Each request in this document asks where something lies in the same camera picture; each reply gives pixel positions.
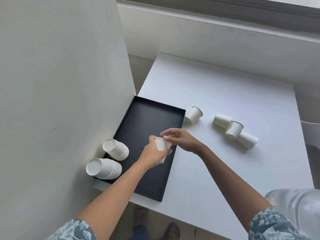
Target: sleeve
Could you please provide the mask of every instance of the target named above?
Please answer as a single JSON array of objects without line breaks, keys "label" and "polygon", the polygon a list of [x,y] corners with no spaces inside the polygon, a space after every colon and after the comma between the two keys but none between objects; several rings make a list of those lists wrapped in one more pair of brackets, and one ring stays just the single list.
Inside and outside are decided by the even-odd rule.
[{"label": "sleeve", "polygon": [[311,240],[274,208],[259,212],[249,224],[249,240]]},{"label": "sleeve", "polygon": [[97,240],[97,238],[85,221],[74,218],[46,240]]}]

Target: foot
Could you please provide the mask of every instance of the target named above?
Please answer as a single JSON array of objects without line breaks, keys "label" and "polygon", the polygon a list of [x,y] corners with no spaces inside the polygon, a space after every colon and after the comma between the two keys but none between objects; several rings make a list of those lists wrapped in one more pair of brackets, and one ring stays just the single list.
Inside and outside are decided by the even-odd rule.
[{"label": "foot", "polygon": [[132,229],[138,225],[147,226],[148,222],[148,209],[142,206],[136,205],[133,214]]},{"label": "foot", "polygon": [[175,223],[170,223],[163,237],[160,240],[179,240],[180,239],[180,228]]}]

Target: tray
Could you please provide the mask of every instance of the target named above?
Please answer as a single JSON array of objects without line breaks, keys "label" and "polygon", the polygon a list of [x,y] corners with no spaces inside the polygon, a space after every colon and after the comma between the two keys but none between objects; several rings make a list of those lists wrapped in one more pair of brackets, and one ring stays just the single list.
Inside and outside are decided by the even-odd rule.
[{"label": "tray", "polygon": [[[114,139],[124,143],[129,149],[128,157],[119,161],[124,174],[140,157],[149,136],[159,136],[169,128],[181,128],[186,110],[135,96],[114,135]],[[135,193],[161,202],[165,193],[176,145],[171,146],[172,153],[166,156],[164,163],[149,169],[138,183]],[[113,183],[116,179],[105,180]]]}]

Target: stack of paper cups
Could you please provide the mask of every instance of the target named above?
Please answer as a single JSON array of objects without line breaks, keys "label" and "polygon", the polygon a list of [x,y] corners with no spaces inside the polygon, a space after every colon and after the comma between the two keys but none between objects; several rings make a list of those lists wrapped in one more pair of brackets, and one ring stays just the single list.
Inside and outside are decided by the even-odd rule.
[{"label": "stack of paper cups", "polygon": [[107,139],[103,145],[103,149],[115,160],[123,161],[129,155],[129,149],[125,144],[113,138]]},{"label": "stack of paper cups", "polygon": [[[169,141],[165,141],[163,138],[161,137],[155,137],[154,138],[154,142],[157,145],[157,149],[158,151],[164,151],[167,150],[171,147],[171,143]],[[160,163],[164,163],[166,157],[162,158]]]},{"label": "stack of paper cups", "polygon": [[242,124],[240,124],[237,121],[231,121],[227,130],[226,130],[226,137],[235,140],[238,135],[241,133],[242,129],[244,128],[244,126]]},{"label": "stack of paper cups", "polygon": [[195,121],[197,121],[200,117],[203,116],[203,113],[200,109],[197,107],[193,106],[192,109],[187,113],[187,115],[184,117],[184,119],[192,124]]},{"label": "stack of paper cups", "polygon": [[213,123],[227,129],[231,122],[231,117],[223,114],[216,113],[213,119]]},{"label": "stack of paper cups", "polygon": [[122,172],[121,164],[109,158],[94,158],[86,166],[87,174],[99,179],[116,179]]},{"label": "stack of paper cups", "polygon": [[258,142],[258,137],[250,135],[244,131],[237,137],[237,141],[239,141],[242,145],[244,145],[248,150],[252,149]]}]

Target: pant leg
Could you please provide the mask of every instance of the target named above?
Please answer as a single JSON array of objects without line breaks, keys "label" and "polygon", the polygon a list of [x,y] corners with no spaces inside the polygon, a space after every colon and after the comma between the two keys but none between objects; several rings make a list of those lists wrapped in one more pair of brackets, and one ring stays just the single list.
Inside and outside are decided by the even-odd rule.
[{"label": "pant leg", "polygon": [[128,240],[150,240],[150,235],[144,225],[135,226],[133,234]]}]

